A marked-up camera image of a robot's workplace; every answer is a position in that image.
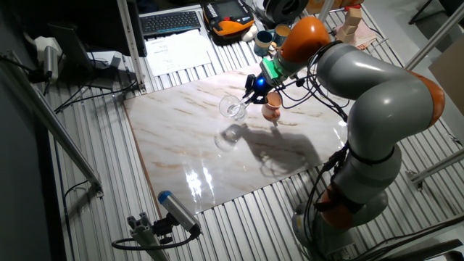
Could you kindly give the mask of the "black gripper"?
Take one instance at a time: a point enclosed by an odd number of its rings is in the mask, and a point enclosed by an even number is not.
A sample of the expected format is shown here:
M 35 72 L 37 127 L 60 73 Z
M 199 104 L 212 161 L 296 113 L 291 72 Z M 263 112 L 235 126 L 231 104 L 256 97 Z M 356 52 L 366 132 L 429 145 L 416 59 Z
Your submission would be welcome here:
M 250 94 L 253 93 L 253 97 L 256 98 L 253 101 L 254 104 L 267 104 L 266 96 L 273 88 L 274 85 L 269 83 L 262 74 L 256 76 L 250 74 L 246 77 L 245 94 L 242 96 L 241 103 L 247 104 Z

